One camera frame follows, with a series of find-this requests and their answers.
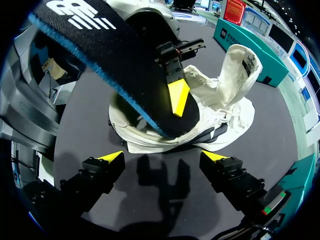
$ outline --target mounting screw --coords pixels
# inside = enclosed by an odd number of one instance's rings
[[[66,184],[66,180],[64,180],[64,179],[62,179],[62,180],[60,180],[60,185],[62,186],[62,185],[65,185]]]

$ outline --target new balance logo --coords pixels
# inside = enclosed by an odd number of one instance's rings
[[[46,6],[59,15],[72,16],[68,22],[77,29],[116,29],[105,17],[95,17],[98,11],[83,0],[53,0]]]

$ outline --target white sneaker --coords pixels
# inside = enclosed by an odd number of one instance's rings
[[[195,66],[187,66],[185,80],[199,107],[200,119],[191,131],[175,139],[157,133],[117,93],[109,106],[109,119],[132,154],[162,153],[184,144],[214,152],[234,142],[252,125],[255,109],[245,95],[261,71],[257,55],[238,44],[228,49],[218,78],[208,78]]]

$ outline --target gray tabletop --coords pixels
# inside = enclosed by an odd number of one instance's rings
[[[214,29],[180,23],[183,40],[203,38],[207,48],[183,64],[209,77],[220,74],[225,52],[212,38]],[[209,239],[237,226],[243,217],[222,193],[215,193],[199,169],[201,149],[178,148],[159,154],[130,154],[108,126],[111,87],[87,69],[63,113],[54,152],[54,180],[69,179],[90,156],[124,151],[126,169],[110,194],[103,194],[83,218],[116,231],[155,236]],[[277,88],[255,83],[247,94],[255,107],[251,128],[218,151],[237,156],[270,189],[297,160],[296,136],[286,103]]]

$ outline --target blue edge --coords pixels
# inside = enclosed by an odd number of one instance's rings
[[[87,56],[70,40],[56,32],[52,27],[40,21],[35,14],[29,15],[29,20],[36,25],[42,32],[47,34],[50,38],[57,41],[61,46],[68,49],[73,55],[80,59],[84,64],[93,69],[103,80],[105,80],[111,87],[113,87],[141,116],[153,127],[159,134],[164,137],[167,135],[160,129],[160,127],[152,120],[152,118],[139,106],[136,101],[129,96],[129,94],[117,84],[111,77],[108,76],[102,68],[93,61],[90,61]]]

